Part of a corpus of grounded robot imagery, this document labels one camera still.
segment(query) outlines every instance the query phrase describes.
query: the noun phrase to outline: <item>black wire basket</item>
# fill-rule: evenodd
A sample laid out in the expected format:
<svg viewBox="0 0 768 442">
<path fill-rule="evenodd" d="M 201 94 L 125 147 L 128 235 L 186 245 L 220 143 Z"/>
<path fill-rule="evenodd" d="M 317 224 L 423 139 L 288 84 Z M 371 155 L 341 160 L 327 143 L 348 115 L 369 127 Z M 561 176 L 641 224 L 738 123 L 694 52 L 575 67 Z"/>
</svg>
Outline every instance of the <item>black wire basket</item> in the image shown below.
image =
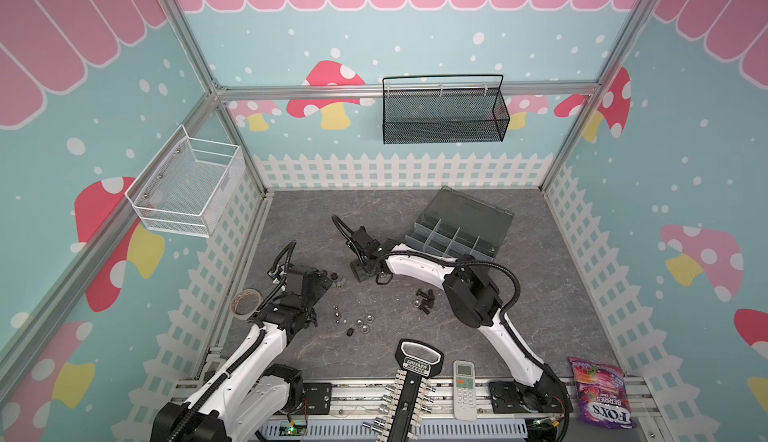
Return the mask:
<svg viewBox="0 0 768 442">
<path fill-rule="evenodd" d="M 509 112 L 503 81 L 496 74 L 384 77 L 384 143 L 504 140 Z"/>
</svg>

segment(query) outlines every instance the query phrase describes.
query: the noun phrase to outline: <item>mushroom illustration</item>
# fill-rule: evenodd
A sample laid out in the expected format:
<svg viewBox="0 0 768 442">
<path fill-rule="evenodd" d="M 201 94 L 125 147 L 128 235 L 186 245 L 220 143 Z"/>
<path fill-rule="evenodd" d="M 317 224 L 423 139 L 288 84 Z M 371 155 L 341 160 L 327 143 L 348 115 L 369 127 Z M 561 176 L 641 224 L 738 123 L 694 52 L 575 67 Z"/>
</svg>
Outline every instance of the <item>mushroom illustration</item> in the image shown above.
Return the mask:
<svg viewBox="0 0 768 442">
<path fill-rule="evenodd" d="M 519 130 L 525 127 L 525 116 L 529 112 L 543 115 L 549 112 L 546 96 L 511 96 L 506 99 L 509 111 L 507 130 Z"/>
<path fill-rule="evenodd" d="M 361 86 L 365 81 L 351 68 L 332 60 L 323 60 L 315 66 L 303 86 Z M 301 119 L 311 116 L 318 110 L 322 113 L 320 128 L 325 130 L 343 130 L 350 126 L 350 118 L 344 112 L 345 103 L 372 106 L 373 99 L 321 99 L 292 100 L 288 102 L 288 113 Z"/>
<path fill-rule="evenodd" d="M 752 390 L 752 394 L 757 399 L 757 402 L 768 414 L 768 379 L 750 377 L 746 380 L 746 383 L 750 386 L 750 390 Z"/>
<path fill-rule="evenodd" d="M 282 115 L 282 111 L 272 100 L 241 100 L 232 101 L 227 105 L 235 119 L 238 127 L 245 127 L 245 121 L 248 121 L 248 129 L 252 132 L 263 132 L 269 130 L 270 124 L 264 120 L 264 115 L 272 116 Z"/>
<path fill-rule="evenodd" d="M 584 140 L 595 143 L 598 139 L 600 122 L 603 120 L 608 123 L 610 134 L 614 138 L 619 137 L 627 126 L 631 98 L 632 84 L 629 72 L 621 67 L 614 82 L 610 84 L 608 92 L 603 96 L 603 100 L 581 133 Z M 572 95 L 554 108 L 554 114 L 557 117 L 574 116 L 581 109 L 585 99 L 586 96 L 580 94 Z"/>
<path fill-rule="evenodd" d="M 63 324 L 2 409 L 5 442 L 38 442 L 53 400 L 74 409 L 96 372 L 93 364 L 70 364 L 72 353 L 93 330 L 91 322 Z"/>
<path fill-rule="evenodd" d="M 734 315 L 734 325 L 745 342 L 768 358 L 768 314 L 742 308 Z"/>
<path fill-rule="evenodd" d="M 744 279 L 744 259 L 739 244 L 728 232 L 686 226 L 663 226 L 661 238 L 667 246 L 681 252 L 667 260 L 667 268 L 682 285 L 689 287 L 705 273 L 717 298 L 731 300 Z"/>
<path fill-rule="evenodd" d="M 73 252 L 91 240 L 101 223 L 122 199 L 124 188 L 132 181 L 129 177 L 107 178 L 80 192 L 74 200 L 74 220 L 79 242 L 72 245 Z M 143 278 L 149 278 L 158 267 L 164 251 L 163 236 L 150 233 L 136 220 L 85 290 L 85 298 L 91 310 L 105 311 L 118 300 L 127 262 L 133 263 Z"/>
</svg>

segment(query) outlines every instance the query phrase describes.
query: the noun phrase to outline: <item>mesh basket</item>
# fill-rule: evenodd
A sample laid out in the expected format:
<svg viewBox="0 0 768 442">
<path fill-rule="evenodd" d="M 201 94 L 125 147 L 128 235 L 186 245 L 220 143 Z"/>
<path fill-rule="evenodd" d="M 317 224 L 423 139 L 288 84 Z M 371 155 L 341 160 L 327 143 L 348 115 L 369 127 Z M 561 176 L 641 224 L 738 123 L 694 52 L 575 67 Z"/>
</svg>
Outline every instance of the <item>mesh basket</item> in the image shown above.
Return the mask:
<svg viewBox="0 0 768 442">
<path fill-rule="evenodd" d="M 439 80 L 408 83 L 419 78 Z M 470 82 L 491 78 L 488 82 Z M 509 124 L 504 76 L 404 76 L 382 80 L 385 144 L 500 142 Z"/>
<path fill-rule="evenodd" d="M 238 146 L 193 139 L 179 126 L 125 196 L 149 230 L 209 237 L 244 170 Z"/>
</svg>

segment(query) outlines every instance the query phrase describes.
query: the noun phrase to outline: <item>roll of tape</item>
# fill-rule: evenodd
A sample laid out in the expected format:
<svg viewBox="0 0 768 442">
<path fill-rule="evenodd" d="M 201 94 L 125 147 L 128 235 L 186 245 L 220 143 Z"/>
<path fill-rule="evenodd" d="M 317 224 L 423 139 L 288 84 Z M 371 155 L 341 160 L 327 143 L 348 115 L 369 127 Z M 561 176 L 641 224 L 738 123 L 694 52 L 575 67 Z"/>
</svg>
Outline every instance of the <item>roll of tape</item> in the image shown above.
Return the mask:
<svg viewBox="0 0 768 442">
<path fill-rule="evenodd" d="M 255 297 L 256 303 L 255 306 L 258 307 L 261 303 L 261 294 L 253 290 L 252 288 L 247 288 L 241 293 L 235 295 L 235 297 L 232 299 L 232 304 L 230 305 L 230 314 L 232 314 L 236 319 L 239 319 L 241 321 L 248 320 L 248 317 L 251 316 L 251 314 L 254 311 L 248 311 L 244 314 L 240 314 L 237 311 L 237 305 L 239 305 L 245 298 L 248 297 Z"/>
</svg>

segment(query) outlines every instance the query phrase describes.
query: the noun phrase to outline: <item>white wire basket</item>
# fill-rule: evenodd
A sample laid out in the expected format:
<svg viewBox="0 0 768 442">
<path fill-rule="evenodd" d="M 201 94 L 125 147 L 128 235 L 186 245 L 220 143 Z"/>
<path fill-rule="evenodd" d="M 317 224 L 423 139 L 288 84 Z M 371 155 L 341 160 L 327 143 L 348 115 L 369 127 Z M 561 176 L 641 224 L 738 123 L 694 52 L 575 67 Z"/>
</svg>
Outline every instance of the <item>white wire basket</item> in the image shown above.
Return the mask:
<svg viewBox="0 0 768 442">
<path fill-rule="evenodd" d="M 239 146 L 179 126 L 125 196 L 148 230 L 209 237 L 244 170 Z"/>
</svg>

